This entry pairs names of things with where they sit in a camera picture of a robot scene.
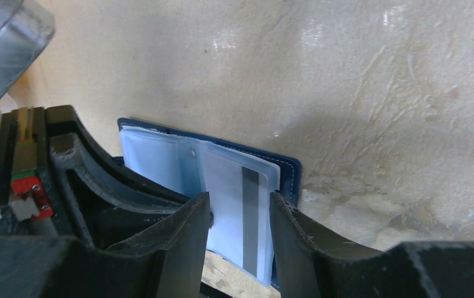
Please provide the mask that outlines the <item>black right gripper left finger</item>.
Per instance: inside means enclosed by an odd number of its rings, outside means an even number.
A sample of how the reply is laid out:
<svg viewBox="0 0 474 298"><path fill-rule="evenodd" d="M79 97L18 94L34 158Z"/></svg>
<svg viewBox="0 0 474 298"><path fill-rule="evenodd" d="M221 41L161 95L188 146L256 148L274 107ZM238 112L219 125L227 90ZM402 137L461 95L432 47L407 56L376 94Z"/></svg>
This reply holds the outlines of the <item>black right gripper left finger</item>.
<svg viewBox="0 0 474 298"><path fill-rule="evenodd" d="M0 297L198 297L208 194L107 250L74 237L0 237Z"/></svg>

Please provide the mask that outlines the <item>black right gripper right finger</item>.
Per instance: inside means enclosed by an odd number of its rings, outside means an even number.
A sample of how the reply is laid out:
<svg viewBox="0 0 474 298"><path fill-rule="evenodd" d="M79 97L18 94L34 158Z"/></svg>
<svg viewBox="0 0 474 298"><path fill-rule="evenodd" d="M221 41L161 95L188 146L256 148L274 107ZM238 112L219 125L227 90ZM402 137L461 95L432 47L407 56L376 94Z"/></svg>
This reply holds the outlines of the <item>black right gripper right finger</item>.
<svg viewBox="0 0 474 298"><path fill-rule="evenodd" d="M278 193L270 222L283 297L474 297L474 242L402 242L378 251Z"/></svg>

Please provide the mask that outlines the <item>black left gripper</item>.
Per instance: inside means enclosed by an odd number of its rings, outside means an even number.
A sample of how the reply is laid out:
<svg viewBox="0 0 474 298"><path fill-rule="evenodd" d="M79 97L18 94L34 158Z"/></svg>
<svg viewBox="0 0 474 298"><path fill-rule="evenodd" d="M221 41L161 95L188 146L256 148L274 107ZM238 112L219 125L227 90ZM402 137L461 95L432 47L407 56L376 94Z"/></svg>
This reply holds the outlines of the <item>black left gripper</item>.
<svg viewBox="0 0 474 298"><path fill-rule="evenodd" d="M0 235L71 235L106 251L204 251L209 196L185 196L118 165L75 108L0 120Z"/></svg>

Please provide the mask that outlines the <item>white magnetic stripe card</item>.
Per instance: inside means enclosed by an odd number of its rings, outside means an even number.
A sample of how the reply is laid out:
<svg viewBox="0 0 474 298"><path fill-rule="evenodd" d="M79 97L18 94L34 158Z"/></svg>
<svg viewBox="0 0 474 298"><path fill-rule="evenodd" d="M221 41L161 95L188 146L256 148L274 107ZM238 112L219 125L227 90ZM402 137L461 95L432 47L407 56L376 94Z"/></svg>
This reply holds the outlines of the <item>white magnetic stripe card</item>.
<svg viewBox="0 0 474 298"><path fill-rule="evenodd" d="M208 150L203 169L213 214L207 250L268 284L273 248L267 205L279 186L279 167L236 151Z"/></svg>

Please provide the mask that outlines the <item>navy blue card holder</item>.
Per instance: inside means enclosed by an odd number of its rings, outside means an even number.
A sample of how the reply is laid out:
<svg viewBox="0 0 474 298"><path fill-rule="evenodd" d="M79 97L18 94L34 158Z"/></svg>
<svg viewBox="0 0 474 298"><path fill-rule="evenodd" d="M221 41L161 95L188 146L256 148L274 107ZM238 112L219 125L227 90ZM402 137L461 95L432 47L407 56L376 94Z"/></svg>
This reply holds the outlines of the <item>navy blue card holder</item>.
<svg viewBox="0 0 474 298"><path fill-rule="evenodd" d="M279 289L270 195L277 192L298 203L301 162L141 120L120 118L117 124L126 167L188 197L209 194L207 250L263 285Z"/></svg>

